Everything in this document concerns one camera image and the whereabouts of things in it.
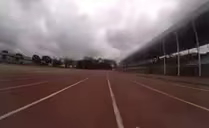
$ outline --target white lane line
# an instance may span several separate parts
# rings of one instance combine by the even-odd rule
[[[116,99],[115,99],[115,96],[114,96],[114,93],[113,93],[113,90],[112,90],[112,87],[111,87],[111,84],[110,84],[110,81],[109,81],[108,74],[106,76],[106,80],[107,80],[107,83],[108,83],[108,86],[109,86],[109,91],[110,91],[110,96],[111,96],[111,99],[112,99],[113,111],[114,111],[114,114],[115,114],[115,117],[116,117],[117,126],[118,126],[118,128],[124,128],[123,120],[122,120],[122,117],[120,115],[119,108],[117,107],[117,104],[116,104]]]
[[[30,80],[30,79],[33,79],[33,78],[3,79],[3,80],[0,80],[0,82],[19,81],[19,80]]]
[[[14,86],[14,87],[0,88],[0,91],[7,91],[7,90],[11,90],[11,89],[30,87],[30,86],[40,85],[40,84],[44,84],[44,83],[48,83],[48,81],[41,81],[41,82],[19,85],[19,86]]]
[[[38,103],[40,103],[40,102],[42,102],[42,101],[45,101],[45,100],[47,100],[47,99],[50,99],[50,98],[56,96],[57,94],[59,94],[59,93],[65,91],[65,90],[67,90],[67,89],[69,89],[69,88],[71,88],[71,87],[73,87],[73,86],[76,86],[76,85],[78,85],[78,84],[80,84],[80,83],[82,83],[82,82],[84,82],[84,81],[86,81],[86,80],[88,80],[88,78],[85,78],[85,79],[83,79],[83,80],[80,80],[80,81],[78,81],[78,82],[76,82],[76,83],[74,83],[74,84],[72,84],[72,85],[70,85],[70,86],[67,86],[67,87],[65,87],[65,88],[63,88],[63,89],[61,89],[61,90],[59,90],[59,91],[57,91],[57,92],[54,92],[54,93],[52,93],[52,94],[50,94],[50,95],[48,95],[48,96],[46,96],[46,97],[44,97],[44,98],[41,98],[41,99],[36,100],[36,101],[34,101],[34,102],[30,103],[30,104],[27,104],[27,105],[25,105],[25,106],[23,106],[23,107],[20,107],[20,108],[18,108],[18,109],[16,109],[16,110],[13,110],[13,111],[8,112],[8,113],[6,113],[6,114],[4,114],[4,115],[1,115],[1,116],[0,116],[0,121],[3,120],[3,119],[5,119],[5,118],[8,118],[9,116],[12,116],[12,115],[18,113],[18,112],[21,112],[21,111],[23,111],[23,110],[25,110],[25,109],[27,109],[27,108],[29,108],[29,107],[32,107],[32,106],[34,106],[34,105],[36,105],[36,104],[38,104]]]
[[[194,107],[197,107],[197,108],[200,108],[200,109],[202,109],[202,110],[205,110],[205,111],[208,111],[208,112],[209,112],[209,108],[200,106],[200,105],[198,105],[198,104],[195,104],[195,103],[192,103],[192,102],[189,102],[189,101],[186,101],[186,100],[183,100],[183,99],[181,99],[181,98],[178,98],[178,97],[176,97],[176,96],[173,96],[173,95],[171,95],[171,94],[165,93],[165,92],[163,92],[163,91],[154,89],[154,88],[152,88],[152,87],[150,87],[150,86],[147,86],[147,85],[138,83],[138,82],[136,82],[136,81],[133,81],[133,83],[138,84],[138,85],[141,85],[142,87],[145,87],[145,88],[147,88],[147,89],[149,89],[149,90],[158,92],[158,93],[160,93],[160,94],[163,94],[163,95],[168,96],[168,97],[170,97],[170,98],[173,98],[173,99],[175,99],[175,100],[181,101],[181,102],[183,102],[183,103],[192,105],[192,106],[194,106]]]
[[[179,84],[172,84],[172,86],[177,86],[177,87],[182,87],[182,88],[188,88],[188,89],[193,89],[193,90],[199,90],[199,91],[209,92],[208,89],[201,89],[201,88],[195,88],[195,87],[188,87],[188,86],[179,85]]]

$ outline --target grandstand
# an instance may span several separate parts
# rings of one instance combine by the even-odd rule
[[[209,76],[209,2],[146,44],[120,62],[124,70]]]

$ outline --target red running track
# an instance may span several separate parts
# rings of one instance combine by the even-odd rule
[[[113,71],[66,72],[1,81],[0,128],[209,128],[209,91]],[[39,81],[47,82],[24,86]]]

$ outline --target treeline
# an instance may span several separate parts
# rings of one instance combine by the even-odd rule
[[[73,60],[69,58],[51,58],[47,55],[39,56],[36,54],[32,57],[28,57],[21,53],[9,53],[7,50],[0,52],[0,62],[78,69],[114,69],[117,66],[116,62],[110,59],[84,57],[81,60]]]
[[[65,68],[78,68],[78,69],[113,69],[116,68],[117,64],[114,60],[109,59],[95,59],[92,57],[85,57],[81,60],[72,59],[51,59],[49,56],[38,55],[32,56],[32,61],[39,65],[52,65],[54,67],[65,67]]]
[[[116,68],[116,62],[109,59],[94,59],[86,57],[83,60],[77,62],[77,68],[79,69],[114,69]]]

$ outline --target cloud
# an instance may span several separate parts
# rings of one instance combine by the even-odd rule
[[[29,56],[119,60],[202,3],[201,0],[0,0],[0,49]]]

